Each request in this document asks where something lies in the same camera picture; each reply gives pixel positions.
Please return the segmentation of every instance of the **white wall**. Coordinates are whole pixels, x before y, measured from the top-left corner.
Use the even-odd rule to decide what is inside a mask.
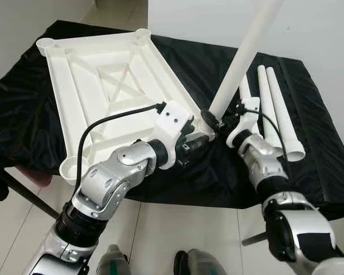
[[[238,47],[259,2],[149,0],[148,28]],[[344,0],[286,0],[260,51],[304,62],[344,143]]]
[[[0,0],[0,78],[57,19],[80,21],[91,0]]]

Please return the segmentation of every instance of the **black tablecloth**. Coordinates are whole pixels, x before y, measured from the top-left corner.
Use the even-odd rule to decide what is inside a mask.
[[[57,21],[42,37],[121,32]],[[198,106],[208,109],[236,49],[161,36],[152,36],[152,41]],[[343,216],[344,146],[311,76],[299,60],[259,53],[247,74],[254,96],[259,96],[256,68],[260,64],[274,68],[295,131],[306,150],[305,159],[290,165],[293,184],[328,218]],[[232,114],[235,102],[226,115]],[[0,169],[21,164],[56,174],[65,157],[46,59],[33,45],[0,80]],[[158,170],[127,197],[143,202],[234,208],[258,203],[245,164],[219,137],[193,155],[188,167]]]

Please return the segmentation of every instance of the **white tray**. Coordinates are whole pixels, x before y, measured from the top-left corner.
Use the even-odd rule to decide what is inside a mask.
[[[42,38],[38,49],[47,58],[64,134],[67,158],[60,175],[70,184],[76,179],[76,154],[84,130],[103,117],[177,101],[194,117],[200,110],[158,49],[150,31],[80,37]],[[84,175],[90,166],[106,160],[112,151],[136,139],[148,141],[158,114],[155,110],[104,123],[84,143]]]

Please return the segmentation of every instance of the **white rod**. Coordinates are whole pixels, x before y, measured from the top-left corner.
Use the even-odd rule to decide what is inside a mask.
[[[252,21],[240,48],[228,68],[228,71],[220,84],[218,92],[209,108],[209,111],[220,121],[227,110],[234,94],[239,87],[248,67],[257,53],[259,43],[266,34],[270,24],[278,13],[284,0],[265,0]],[[210,128],[202,125],[203,131]]]
[[[261,102],[261,111],[266,114],[277,127],[277,121],[274,111],[273,102],[271,100],[269,83],[265,71],[264,65],[257,67],[257,74],[259,75],[259,88],[260,88],[260,102]],[[282,144],[280,139],[275,132],[274,127],[271,123],[263,117],[263,126],[264,126],[264,136],[265,141],[269,143],[272,147],[275,148],[277,156],[283,154]]]
[[[287,150],[288,160],[290,162],[297,162],[303,159],[306,153],[302,143],[298,140],[296,132],[294,131],[293,124],[273,68],[267,68],[266,74],[269,81],[276,120],[279,126],[280,134],[283,138],[284,146]]]
[[[240,99],[247,99],[250,97],[251,97],[250,87],[248,85],[247,75],[245,75],[240,84]],[[252,127],[251,131],[252,133],[260,134],[259,127],[257,126],[257,122]]]

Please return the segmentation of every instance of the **metal bolt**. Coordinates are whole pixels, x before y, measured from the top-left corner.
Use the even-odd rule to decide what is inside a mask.
[[[104,187],[107,188],[111,185],[112,179],[109,179],[108,181],[105,182]]]
[[[97,174],[98,170],[97,169],[94,169],[92,172],[91,172],[91,178],[93,178],[96,174]]]

